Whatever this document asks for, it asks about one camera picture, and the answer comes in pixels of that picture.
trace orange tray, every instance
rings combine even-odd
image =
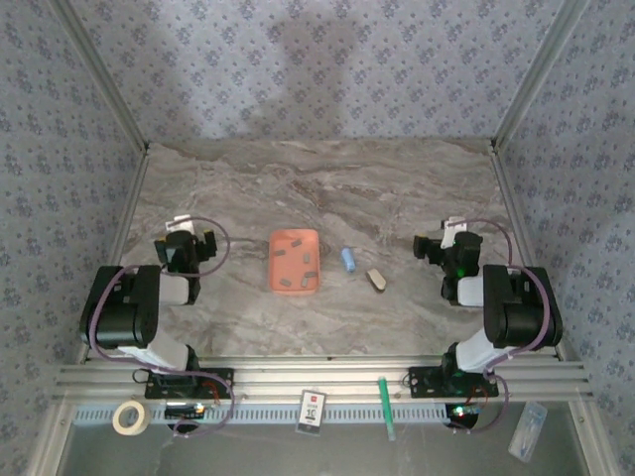
[[[293,296],[312,295],[318,290],[319,239],[315,230],[276,230],[271,234],[269,287],[274,293]]]

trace wall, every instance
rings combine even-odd
[[[0,474],[18,475],[53,365],[76,357],[137,154],[48,4],[0,14]]]
[[[492,137],[562,0],[72,0],[146,136]]]
[[[592,0],[504,153],[567,337],[635,473],[635,6]]]

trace masking tape roll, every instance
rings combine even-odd
[[[137,419],[134,423],[127,425],[122,424],[121,417],[126,417],[125,414],[132,410],[137,411]],[[115,410],[115,415],[112,417],[112,427],[115,428],[119,434],[123,434],[124,436],[134,436],[136,434],[142,433],[150,424],[151,419],[150,412],[141,405],[139,402],[135,402],[134,400],[130,400],[128,402],[124,402],[121,404],[117,410]]]

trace green pen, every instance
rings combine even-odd
[[[395,441],[395,424],[393,423],[393,409],[390,407],[390,396],[388,395],[388,383],[385,377],[380,377],[379,394],[381,395],[381,405],[384,408],[384,420],[386,421],[386,429],[388,429],[388,441]]]

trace blue bottle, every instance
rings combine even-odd
[[[353,258],[353,250],[350,248],[342,248],[341,250],[341,262],[344,264],[344,269],[348,273],[355,271],[355,259]]]

